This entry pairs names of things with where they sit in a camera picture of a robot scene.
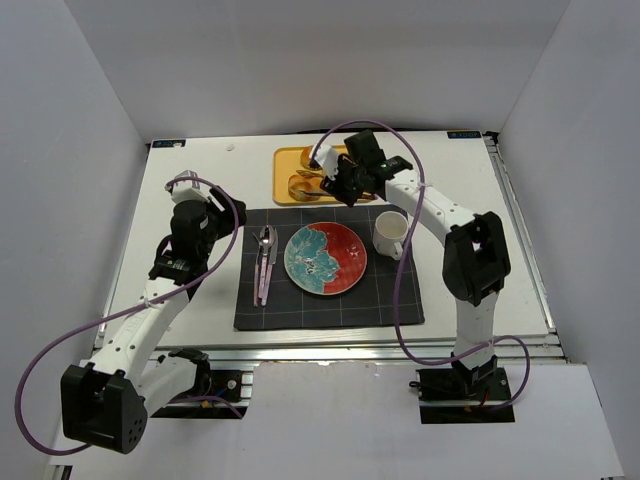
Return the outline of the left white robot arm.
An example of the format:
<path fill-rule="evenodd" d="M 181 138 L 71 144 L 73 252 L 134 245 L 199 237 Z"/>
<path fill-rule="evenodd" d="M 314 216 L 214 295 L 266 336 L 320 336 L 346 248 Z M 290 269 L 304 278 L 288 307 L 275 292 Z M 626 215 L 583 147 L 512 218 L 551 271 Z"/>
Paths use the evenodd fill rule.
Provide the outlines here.
<path fill-rule="evenodd" d="M 195 182 L 170 187 L 175 204 L 170 233 L 156 249 L 139 309 L 125 316 L 108 342 L 83 366 L 61 378 L 66 438 L 123 454 L 140 442 L 148 419 L 174 399 L 202 397 L 211 367 L 194 348 L 171 351 L 152 370 L 146 365 L 171 323 L 195 296 L 215 243 L 237 234 L 246 205 Z"/>

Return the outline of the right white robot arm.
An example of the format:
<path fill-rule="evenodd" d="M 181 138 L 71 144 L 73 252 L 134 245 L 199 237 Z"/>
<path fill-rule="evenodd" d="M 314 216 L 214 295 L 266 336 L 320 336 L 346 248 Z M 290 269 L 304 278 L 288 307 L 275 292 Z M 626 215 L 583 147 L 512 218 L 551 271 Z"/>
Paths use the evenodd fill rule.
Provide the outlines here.
<path fill-rule="evenodd" d="M 449 364 L 468 371 L 495 362 L 494 316 L 511 272 L 503 223 L 493 212 L 475 213 L 427 184 L 417 158 L 387 156 L 374 133 L 347 137 L 340 154 L 323 141 L 308 158 L 324 172 L 322 189 L 353 206 L 373 194 L 411 215 L 444 249 L 442 278 L 456 302 L 456 340 Z"/>

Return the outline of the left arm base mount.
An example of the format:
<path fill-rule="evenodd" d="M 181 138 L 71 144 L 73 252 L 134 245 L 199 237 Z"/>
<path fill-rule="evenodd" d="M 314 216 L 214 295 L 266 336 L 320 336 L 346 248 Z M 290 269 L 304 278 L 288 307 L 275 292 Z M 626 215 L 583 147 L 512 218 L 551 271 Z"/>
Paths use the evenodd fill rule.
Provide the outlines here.
<path fill-rule="evenodd" d="M 207 354 L 194 349 L 159 356 L 138 384 L 148 415 L 172 419 L 240 419 L 251 386 L 251 373 L 214 367 Z"/>

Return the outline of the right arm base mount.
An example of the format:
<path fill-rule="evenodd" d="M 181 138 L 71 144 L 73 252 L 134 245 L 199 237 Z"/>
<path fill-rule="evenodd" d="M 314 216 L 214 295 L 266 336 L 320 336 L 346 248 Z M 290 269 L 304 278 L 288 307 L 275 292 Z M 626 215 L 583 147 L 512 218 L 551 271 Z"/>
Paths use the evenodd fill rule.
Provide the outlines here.
<path fill-rule="evenodd" d="M 511 399 L 504 368 L 470 390 L 452 368 L 417 370 L 408 386 L 418 396 L 423 425 L 515 422 L 513 406 L 500 407 Z"/>

